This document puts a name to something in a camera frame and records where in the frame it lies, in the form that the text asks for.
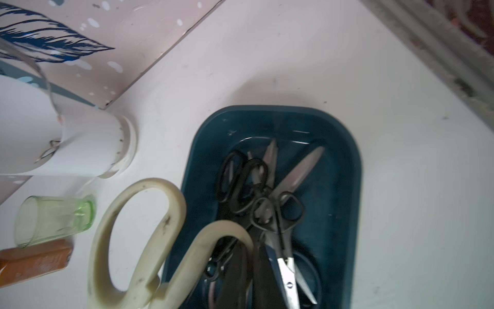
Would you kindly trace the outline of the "black scissors wide handles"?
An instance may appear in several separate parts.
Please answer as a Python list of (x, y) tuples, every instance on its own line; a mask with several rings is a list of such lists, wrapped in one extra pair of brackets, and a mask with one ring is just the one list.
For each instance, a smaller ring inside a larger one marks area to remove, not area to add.
[(203, 276), (207, 281), (216, 281), (225, 273), (236, 244), (237, 239), (231, 236), (221, 238), (216, 243), (212, 256), (209, 258), (206, 269), (203, 272)]

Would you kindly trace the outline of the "small black scissors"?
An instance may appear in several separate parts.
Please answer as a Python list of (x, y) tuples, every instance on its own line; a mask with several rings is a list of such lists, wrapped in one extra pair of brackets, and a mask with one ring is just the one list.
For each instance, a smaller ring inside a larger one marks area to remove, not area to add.
[(322, 158), (325, 149), (320, 146), (312, 150), (307, 154), (285, 177), (284, 179), (267, 195), (267, 200), (261, 203), (261, 206), (254, 211), (255, 218), (259, 219), (259, 223), (267, 224), (268, 220), (274, 214), (269, 202), (275, 202), (277, 199), (282, 198), (280, 205), (286, 200), (287, 196), (282, 197), (285, 192), (294, 193), (307, 179), (311, 171), (315, 168), (319, 160)]

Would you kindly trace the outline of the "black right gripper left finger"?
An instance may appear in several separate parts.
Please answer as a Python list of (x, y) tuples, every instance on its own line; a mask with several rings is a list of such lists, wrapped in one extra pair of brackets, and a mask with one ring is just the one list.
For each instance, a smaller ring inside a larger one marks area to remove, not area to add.
[(242, 243), (238, 243), (216, 300), (216, 308), (246, 308), (247, 288), (248, 252)]

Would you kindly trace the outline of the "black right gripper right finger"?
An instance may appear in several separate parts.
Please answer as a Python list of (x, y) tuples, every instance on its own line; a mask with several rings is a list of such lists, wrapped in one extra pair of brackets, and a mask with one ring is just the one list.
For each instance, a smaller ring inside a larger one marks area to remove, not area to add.
[(255, 244), (253, 255), (253, 308), (286, 308), (264, 244)]

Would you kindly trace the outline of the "large black scissors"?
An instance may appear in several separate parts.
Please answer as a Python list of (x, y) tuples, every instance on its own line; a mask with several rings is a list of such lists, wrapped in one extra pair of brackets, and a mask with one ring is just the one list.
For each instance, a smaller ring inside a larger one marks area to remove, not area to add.
[(221, 207), (234, 215), (243, 215), (254, 200), (274, 189), (278, 145), (275, 139), (268, 144), (263, 158), (251, 153), (232, 150), (219, 169), (215, 190)]

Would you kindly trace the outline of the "cream kitchen shears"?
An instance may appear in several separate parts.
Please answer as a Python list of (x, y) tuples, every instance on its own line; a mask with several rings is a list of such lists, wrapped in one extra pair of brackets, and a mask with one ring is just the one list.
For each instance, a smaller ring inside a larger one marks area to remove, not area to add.
[[(158, 189), (168, 198), (169, 209), (149, 238), (126, 291), (118, 290), (109, 273), (109, 242), (114, 223), (135, 194)], [(162, 284), (158, 271), (164, 264), (185, 223), (184, 195), (170, 181), (139, 180), (123, 190), (101, 219), (91, 247), (87, 281), (89, 308), (180, 308), (205, 270), (218, 240), (232, 236), (246, 249), (247, 281), (252, 280), (254, 244), (245, 228), (230, 220), (219, 220), (202, 228), (194, 238), (170, 282)]]

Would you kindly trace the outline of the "teal plastic storage box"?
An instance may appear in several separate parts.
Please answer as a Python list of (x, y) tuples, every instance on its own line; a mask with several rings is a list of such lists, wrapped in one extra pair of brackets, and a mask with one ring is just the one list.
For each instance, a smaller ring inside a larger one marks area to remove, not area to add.
[(215, 181), (233, 149), (264, 154), (279, 147), (276, 179), (281, 181), (306, 155), (322, 146), (314, 170), (296, 190), (306, 216), (294, 231), (294, 248), (318, 270), (320, 308), (351, 306), (361, 192), (361, 158), (350, 132), (334, 117), (312, 108), (230, 106), (202, 123), (190, 148), (182, 193), (187, 217), (169, 254), (162, 281), (171, 279), (199, 231), (217, 218)]

